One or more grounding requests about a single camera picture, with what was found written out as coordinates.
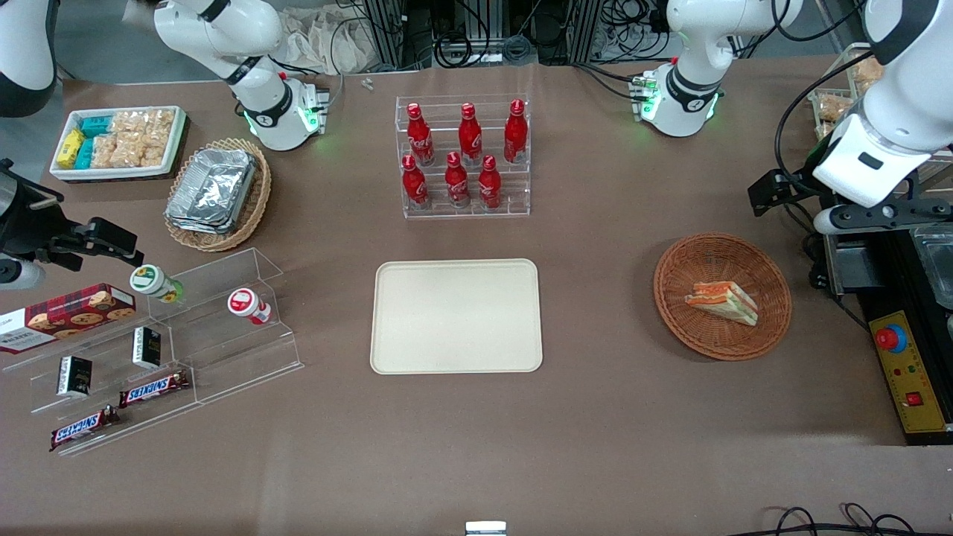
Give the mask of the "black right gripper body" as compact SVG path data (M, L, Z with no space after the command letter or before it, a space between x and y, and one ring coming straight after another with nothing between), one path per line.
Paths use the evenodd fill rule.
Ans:
M2 253L24 261L51 262L54 241L67 235L74 224L60 206L62 194L37 185L13 172L13 162L3 159L1 248Z

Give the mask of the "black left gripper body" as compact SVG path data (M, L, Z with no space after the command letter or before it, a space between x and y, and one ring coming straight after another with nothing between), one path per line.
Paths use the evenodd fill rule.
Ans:
M803 165L791 173L791 182L796 190L808 196L827 196L827 187L814 176L814 171L820 165L823 156L824 152L810 153Z

